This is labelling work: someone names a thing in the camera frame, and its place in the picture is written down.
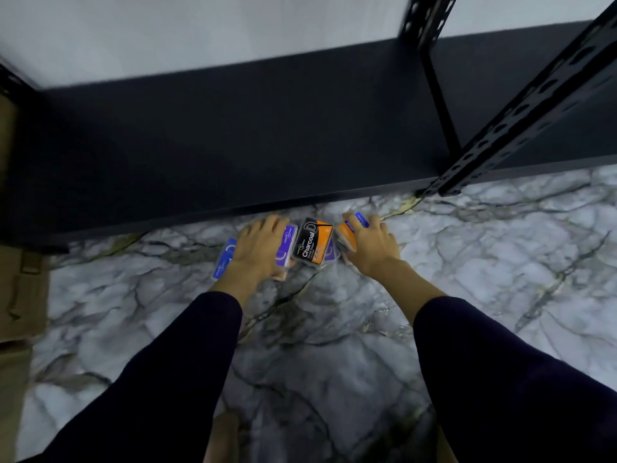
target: white wall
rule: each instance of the white wall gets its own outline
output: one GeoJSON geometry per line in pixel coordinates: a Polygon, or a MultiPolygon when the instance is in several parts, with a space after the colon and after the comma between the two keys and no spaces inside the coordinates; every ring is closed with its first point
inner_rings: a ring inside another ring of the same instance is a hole
{"type": "MultiPolygon", "coordinates": [[[[611,1],[458,0],[442,36],[589,20],[611,1]]],[[[153,75],[393,38],[407,2],[0,0],[0,57],[44,87],[153,75]]]]}
{"type": "Polygon", "coordinates": [[[613,1],[457,0],[440,37],[592,20],[613,1]]]}

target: long-sleeve shirt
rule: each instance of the long-sleeve shirt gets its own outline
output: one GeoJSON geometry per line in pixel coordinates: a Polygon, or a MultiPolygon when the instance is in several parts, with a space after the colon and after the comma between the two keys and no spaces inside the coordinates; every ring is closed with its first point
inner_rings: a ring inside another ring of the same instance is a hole
{"type": "MultiPolygon", "coordinates": [[[[197,297],[40,460],[202,462],[241,319],[234,297],[197,297]]],[[[617,461],[613,390],[462,299],[429,301],[413,329],[437,420],[460,463],[617,461]]]]}

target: hand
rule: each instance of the hand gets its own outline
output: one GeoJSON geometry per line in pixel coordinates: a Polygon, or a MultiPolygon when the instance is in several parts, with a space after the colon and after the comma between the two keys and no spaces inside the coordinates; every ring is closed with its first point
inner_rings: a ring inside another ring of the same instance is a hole
{"type": "Polygon", "coordinates": [[[369,227],[365,228],[353,213],[344,213],[355,234],[357,252],[349,251],[346,256],[365,276],[377,279],[384,264],[400,260],[398,243],[388,230],[386,223],[380,223],[380,217],[372,214],[368,217],[369,227]]]}
{"type": "Polygon", "coordinates": [[[233,260],[210,290],[233,295],[244,306],[259,283],[280,274],[276,251],[288,223],[289,218],[273,214],[242,229],[233,260]]]}

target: black and orange package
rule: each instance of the black and orange package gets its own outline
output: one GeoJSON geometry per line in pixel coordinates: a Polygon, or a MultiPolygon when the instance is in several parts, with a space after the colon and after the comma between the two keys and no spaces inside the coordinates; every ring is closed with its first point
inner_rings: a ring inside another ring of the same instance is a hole
{"type": "Polygon", "coordinates": [[[331,224],[306,218],[300,225],[293,257],[302,262],[320,265],[332,237],[332,230],[331,224]]]}

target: brown cardboard box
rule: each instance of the brown cardboard box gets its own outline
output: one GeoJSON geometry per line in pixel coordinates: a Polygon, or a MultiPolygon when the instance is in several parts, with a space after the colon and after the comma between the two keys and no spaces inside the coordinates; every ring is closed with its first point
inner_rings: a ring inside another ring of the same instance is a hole
{"type": "Polygon", "coordinates": [[[24,342],[0,344],[0,463],[15,461],[30,354],[31,348],[24,342]]]}
{"type": "Polygon", "coordinates": [[[46,257],[0,246],[0,342],[45,330],[48,289],[46,257]]]}
{"type": "Polygon", "coordinates": [[[0,95],[0,191],[4,188],[16,117],[17,109],[13,103],[0,95]]]}

